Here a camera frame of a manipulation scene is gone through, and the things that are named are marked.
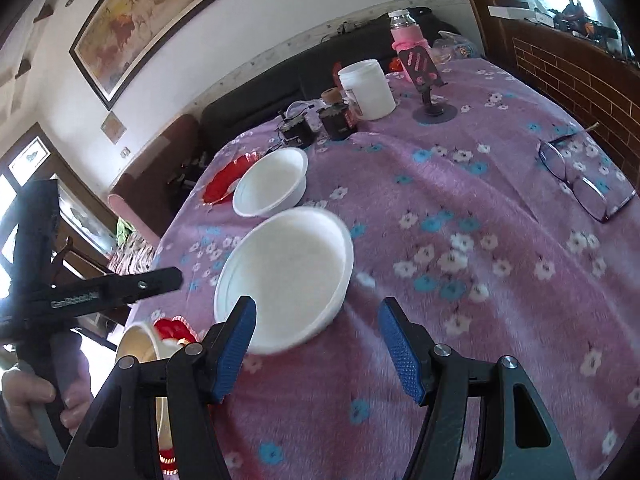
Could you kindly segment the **person left hand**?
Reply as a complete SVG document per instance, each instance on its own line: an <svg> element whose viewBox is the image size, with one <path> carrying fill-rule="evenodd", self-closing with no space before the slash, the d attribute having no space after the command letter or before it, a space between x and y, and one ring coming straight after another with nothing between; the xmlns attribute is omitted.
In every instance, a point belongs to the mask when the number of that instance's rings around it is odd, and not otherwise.
<svg viewBox="0 0 640 480"><path fill-rule="evenodd" d="M1 385L3 403L12 427L26 442L44 450L47 445L32 414L32 406L53 402L55 388L50 382L23 372L16 366L3 375ZM62 425L72 436L84 420L92 400L89 363L80 352L77 377L63 394L65 410L60 417Z"/></svg>

